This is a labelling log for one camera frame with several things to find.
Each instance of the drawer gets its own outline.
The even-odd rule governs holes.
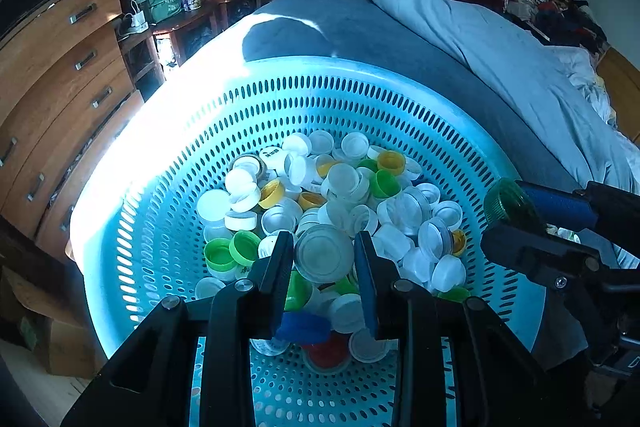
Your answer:
[[[2,206],[2,215],[33,237],[49,198],[82,146],[133,90],[126,70],[107,68],[60,113],[22,166]]]
[[[89,181],[95,166],[98,165],[111,143],[143,103],[140,92],[134,91],[94,137],[73,170],[58,188],[57,196],[42,218],[36,235],[36,245],[56,259],[65,261],[67,258],[65,247],[69,240],[69,220],[74,205],[80,197],[80,192]]]
[[[0,49],[0,123],[66,52],[121,12],[119,0],[60,0],[9,39]]]
[[[102,70],[124,69],[110,25],[76,44],[20,99],[0,126],[0,208],[20,168],[62,110]]]

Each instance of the green bag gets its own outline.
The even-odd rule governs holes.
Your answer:
[[[159,23],[182,11],[181,0],[148,0],[148,2],[151,13],[149,22]]]

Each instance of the screw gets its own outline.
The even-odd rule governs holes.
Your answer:
[[[167,295],[160,301],[162,308],[165,310],[173,310],[178,304],[180,304],[180,298],[177,295]]]
[[[584,260],[584,265],[592,272],[597,272],[600,269],[600,263],[598,263],[598,260],[593,257],[587,257]]]
[[[406,293],[414,289],[414,283],[407,279],[398,279],[394,282],[394,288],[399,292]]]
[[[564,288],[567,284],[567,279],[566,277],[558,277],[556,279],[556,282],[554,283],[554,285],[556,286],[556,288],[558,288],[559,290],[561,290],[562,288]]]
[[[249,279],[241,279],[236,281],[234,288],[239,292],[248,292],[249,290],[254,289],[254,283]]]

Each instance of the cardboard box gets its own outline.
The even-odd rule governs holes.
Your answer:
[[[69,305],[6,268],[0,280],[0,315],[18,326],[26,345],[51,375],[95,376],[92,336]]]

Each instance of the light blue basket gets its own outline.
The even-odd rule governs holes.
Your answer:
[[[466,286],[531,349],[544,289],[489,263],[479,249],[487,189],[499,177],[518,175],[474,120],[408,78],[348,60],[270,58],[226,74],[200,70],[201,61],[191,68],[190,63],[182,78],[162,86],[129,123],[101,160],[72,216],[74,255],[107,355],[165,295],[194,299],[196,282],[207,274],[195,212],[199,195],[220,184],[235,156],[315,129],[329,131],[337,142],[359,130],[372,144],[400,150],[422,165],[443,198],[462,206]],[[447,419],[455,425],[446,339],[443,352]],[[352,362],[334,377],[310,372],[297,348],[273,358],[252,350],[251,361],[259,426],[390,423],[394,352],[374,364]],[[192,425],[197,425],[201,371],[199,348]]]

